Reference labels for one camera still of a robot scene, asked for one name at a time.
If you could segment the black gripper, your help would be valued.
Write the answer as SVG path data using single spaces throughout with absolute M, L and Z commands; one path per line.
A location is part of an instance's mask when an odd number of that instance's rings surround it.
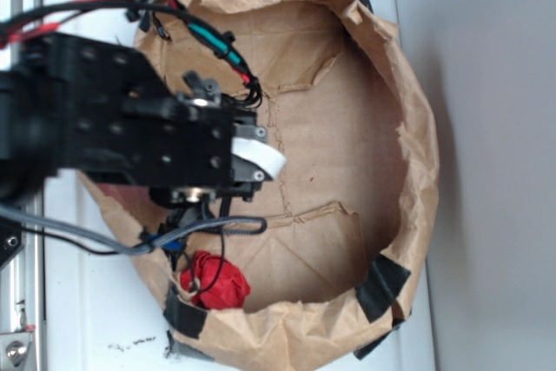
M 261 86 L 257 81 L 244 99 L 221 92 L 216 80 L 202 79 L 194 71 L 183 76 L 190 87 L 193 101 L 199 106 L 218 105 L 230 111 L 234 124 L 230 134 L 230 181 L 227 186 L 193 186 L 171 191 L 171 203 L 180 205 L 203 205 L 216 198 L 222 200 L 222 212 L 229 212 L 229 202 L 238 197 L 250 202 L 263 182 L 269 179 L 268 132 L 256 124 L 256 108 L 261 104 Z

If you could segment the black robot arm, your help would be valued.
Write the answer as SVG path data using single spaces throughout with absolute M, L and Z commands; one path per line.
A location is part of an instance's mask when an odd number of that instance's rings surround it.
M 249 200 L 271 179 L 239 155 L 264 142 L 256 114 L 195 72 L 171 92 L 139 51 L 56 33 L 24 43 L 1 75 L 1 201 L 24 205 L 60 169 L 145 188 L 175 209 L 209 198 Z

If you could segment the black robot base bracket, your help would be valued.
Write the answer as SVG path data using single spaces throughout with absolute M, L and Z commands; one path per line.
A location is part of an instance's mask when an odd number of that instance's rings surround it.
M 1 218 L 0 269 L 7 267 L 23 247 L 23 227 L 19 222 Z

